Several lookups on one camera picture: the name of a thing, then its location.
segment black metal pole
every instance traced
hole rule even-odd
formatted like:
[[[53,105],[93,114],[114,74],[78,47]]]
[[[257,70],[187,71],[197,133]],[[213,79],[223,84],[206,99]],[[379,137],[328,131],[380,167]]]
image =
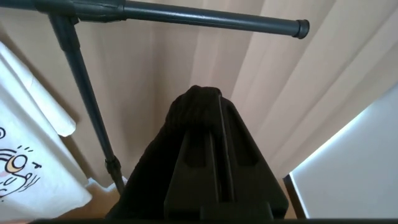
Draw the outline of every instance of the black metal pole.
[[[105,155],[106,168],[118,188],[119,193],[124,189],[121,174],[121,165],[118,158],[113,154],[111,143],[106,134],[100,109],[98,108],[93,87],[88,77],[86,65],[80,52],[80,43],[75,30],[78,22],[76,17],[65,17],[49,15],[51,25],[60,43],[61,49],[65,52],[73,77],[75,78],[83,102],[86,106],[88,115],[93,124],[95,133],[101,144]]]
[[[299,39],[304,38],[310,30],[307,20],[294,21],[126,0],[0,0],[0,7],[37,10],[77,17],[81,21],[140,19],[289,35]]]

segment printed graphic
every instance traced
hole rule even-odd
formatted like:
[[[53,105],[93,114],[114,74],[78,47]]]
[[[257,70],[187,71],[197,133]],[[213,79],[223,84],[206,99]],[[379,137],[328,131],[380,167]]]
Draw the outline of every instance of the printed graphic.
[[[0,139],[6,135],[4,128],[0,128],[0,134]],[[42,168],[42,165],[29,161],[29,153],[33,151],[30,147],[22,146],[15,150],[0,149],[0,201],[7,195],[27,190],[40,179],[31,172],[24,172],[27,166],[33,166],[34,169]]]

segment floor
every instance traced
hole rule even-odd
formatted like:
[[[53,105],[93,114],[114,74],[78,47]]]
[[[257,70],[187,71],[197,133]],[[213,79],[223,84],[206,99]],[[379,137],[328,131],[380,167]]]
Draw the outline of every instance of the floor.
[[[289,198],[283,180],[279,180],[279,184],[282,187],[282,190],[285,192],[286,197]],[[94,183],[87,186],[87,190],[90,192],[90,194],[92,194],[93,199],[84,207],[76,208],[60,216],[59,219],[103,218],[107,214],[107,212],[112,208],[112,206],[119,200],[119,194],[115,188],[107,192],[100,185]],[[291,205],[287,210],[285,218],[296,219],[294,209]]]

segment beige curtain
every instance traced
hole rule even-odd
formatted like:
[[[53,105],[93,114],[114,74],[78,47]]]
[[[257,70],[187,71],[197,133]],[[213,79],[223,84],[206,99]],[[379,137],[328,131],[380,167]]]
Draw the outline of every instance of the beige curtain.
[[[127,177],[191,85],[231,99],[283,177],[398,81],[396,0],[169,0],[163,4],[308,19],[298,40],[236,30],[126,21],[76,26],[111,144]],[[0,9],[1,40],[78,127],[67,145],[107,185],[104,157],[47,17]]]

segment white cloth with drawing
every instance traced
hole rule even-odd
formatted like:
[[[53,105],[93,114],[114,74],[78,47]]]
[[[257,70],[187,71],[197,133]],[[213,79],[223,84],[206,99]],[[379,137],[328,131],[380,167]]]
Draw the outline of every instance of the white cloth with drawing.
[[[0,222],[54,218],[91,200],[86,176],[59,137],[75,128],[0,42]]]

